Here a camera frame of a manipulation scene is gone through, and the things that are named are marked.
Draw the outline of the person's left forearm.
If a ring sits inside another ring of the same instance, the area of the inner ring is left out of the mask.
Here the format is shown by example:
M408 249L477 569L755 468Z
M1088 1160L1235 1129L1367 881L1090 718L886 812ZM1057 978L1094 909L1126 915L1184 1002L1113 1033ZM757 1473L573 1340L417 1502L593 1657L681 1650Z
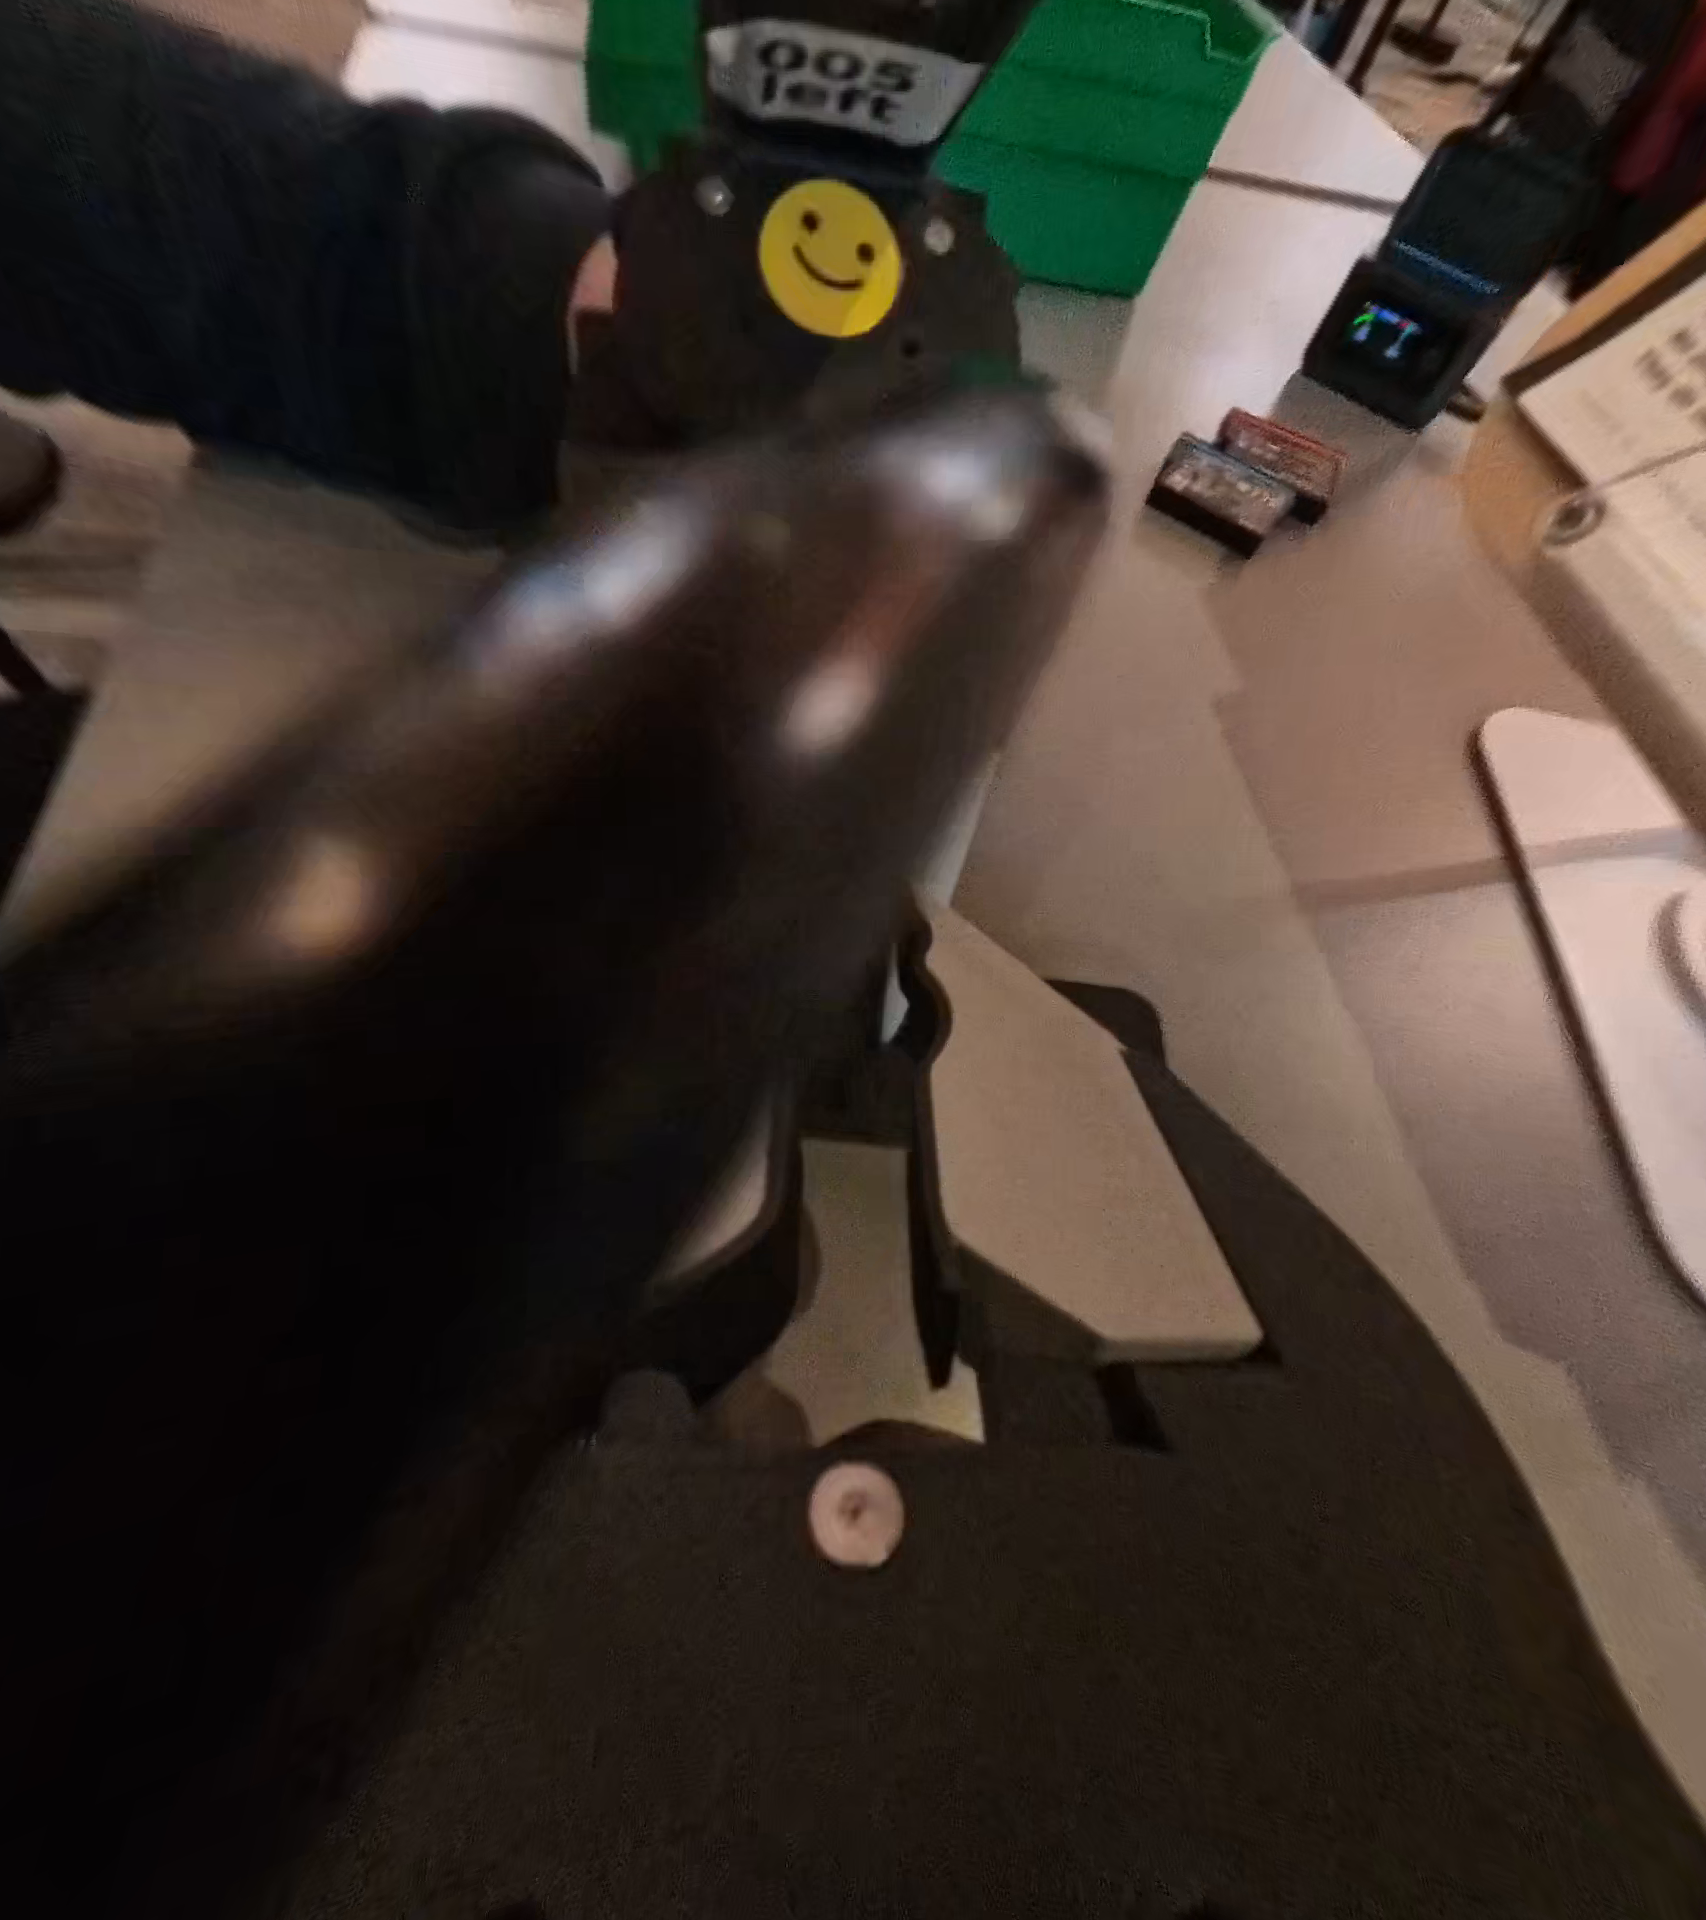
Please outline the person's left forearm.
M0 389L473 539L561 493L612 197L549 128L362 102L132 4L0 2Z

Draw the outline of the black battery charger case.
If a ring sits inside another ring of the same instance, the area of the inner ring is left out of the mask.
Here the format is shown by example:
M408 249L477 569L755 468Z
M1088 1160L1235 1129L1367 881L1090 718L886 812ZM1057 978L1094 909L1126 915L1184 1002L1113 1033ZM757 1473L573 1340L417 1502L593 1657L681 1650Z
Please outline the black battery charger case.
M1523 144L1475 128L1444 136L1374 253L1348 270L1302 376L1426 430L1548 272L1565 207L1560 170Z

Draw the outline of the black battery blue stripe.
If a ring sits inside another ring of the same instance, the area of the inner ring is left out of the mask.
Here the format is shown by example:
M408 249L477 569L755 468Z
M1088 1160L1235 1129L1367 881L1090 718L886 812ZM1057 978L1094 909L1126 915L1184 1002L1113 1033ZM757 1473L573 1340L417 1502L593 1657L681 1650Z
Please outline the black battery blue stripe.
M1246 459L1178 434L1160 461L1144 507L1246 562L1295 515L1297 490Z

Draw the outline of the white board stand base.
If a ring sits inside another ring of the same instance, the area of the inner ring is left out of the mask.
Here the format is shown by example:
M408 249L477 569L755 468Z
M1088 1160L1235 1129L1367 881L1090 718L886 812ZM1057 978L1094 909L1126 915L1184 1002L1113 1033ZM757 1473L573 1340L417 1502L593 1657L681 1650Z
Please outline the white board stand base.
M1510 707L1474 761L1655 1244L1706 1309L1706 847L1613 728Z

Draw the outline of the black battery red stripe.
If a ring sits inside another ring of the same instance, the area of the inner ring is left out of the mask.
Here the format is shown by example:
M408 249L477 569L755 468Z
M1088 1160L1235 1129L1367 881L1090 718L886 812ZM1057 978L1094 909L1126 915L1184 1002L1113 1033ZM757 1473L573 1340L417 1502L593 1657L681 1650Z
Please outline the black battery red stripe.
M1345 481L1341 447L1244 406L1224 415L1216 448L1283 487L1291 494L1288 516L1302 526L1326 519Z

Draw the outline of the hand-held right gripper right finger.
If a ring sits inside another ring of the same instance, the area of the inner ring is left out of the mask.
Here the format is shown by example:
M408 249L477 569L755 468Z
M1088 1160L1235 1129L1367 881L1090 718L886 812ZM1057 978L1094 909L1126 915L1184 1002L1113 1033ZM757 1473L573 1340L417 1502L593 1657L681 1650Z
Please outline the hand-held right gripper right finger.
M1256 1352L1256 1312L1119 1039L944 905L912 905L887 1002L936 1389L996 1354L1098 1373Z

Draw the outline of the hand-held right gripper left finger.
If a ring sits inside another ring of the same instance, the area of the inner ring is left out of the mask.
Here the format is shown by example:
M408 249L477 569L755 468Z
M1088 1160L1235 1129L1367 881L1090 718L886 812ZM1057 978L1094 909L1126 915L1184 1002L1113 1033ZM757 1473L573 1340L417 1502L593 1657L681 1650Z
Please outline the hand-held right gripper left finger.
M788 1330L801 1294L803 1156L789 1086L757 1109L691 1224L628 1320L628 1371L737 1380Z

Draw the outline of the wooden instruction sheet board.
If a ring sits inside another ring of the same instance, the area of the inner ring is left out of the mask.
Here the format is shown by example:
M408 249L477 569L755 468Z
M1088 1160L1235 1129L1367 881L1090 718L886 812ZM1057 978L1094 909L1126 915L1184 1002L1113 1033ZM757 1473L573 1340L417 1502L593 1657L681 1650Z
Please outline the wooden instruction sheet board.
M1706 203L1539 336L1464 522L1706 847Z

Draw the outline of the green plastic bin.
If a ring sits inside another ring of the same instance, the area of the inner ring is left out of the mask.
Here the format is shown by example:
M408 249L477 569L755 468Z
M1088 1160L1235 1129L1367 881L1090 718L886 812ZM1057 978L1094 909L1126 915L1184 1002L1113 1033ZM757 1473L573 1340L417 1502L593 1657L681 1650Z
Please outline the green plastic bin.
M593 2L587 123L652 173L712 110L984 201L1021 276L1133 299L1279 27L1238 2Z

